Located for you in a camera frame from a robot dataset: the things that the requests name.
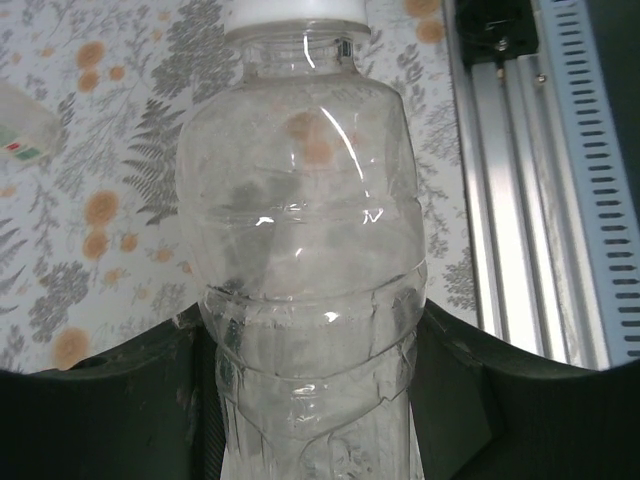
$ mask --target green label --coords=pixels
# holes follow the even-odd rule
[[[4,153],[12,155],[14,158],[27,162],[38,158],[44,154],[42,150],[33,146],[33,142],[27,137],[21,137],[6,125],[0,124],[0,147]]]

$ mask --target screw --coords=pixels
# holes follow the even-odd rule
[[[509,39],[507,37],[502,37],[502,40],[495,45],[495,49],[499,52],[504,52],[507,48],[509,48]]]

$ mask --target clear plastic bottle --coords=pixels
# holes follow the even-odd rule
[[[423,222],[400,96],[353,63],[364,3],[231,2],[244,76],[181,134],[233,480],[409,478]]]

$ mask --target slotted vent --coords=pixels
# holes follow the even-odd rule
[[[640,358],[638,223],[584,2],[547,0],[544,10],[610,357],[619,365]]]

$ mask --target patterned background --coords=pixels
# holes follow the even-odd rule
[[[0,77],[56,112],[63,152],[0,162],[0,368],[66,369],[196,301],[176,218],[185,112],[239,78],[222,0],[0,0]],[[403,95],[430,296],[475,316],[439,0],[370,0],[363,72]]]

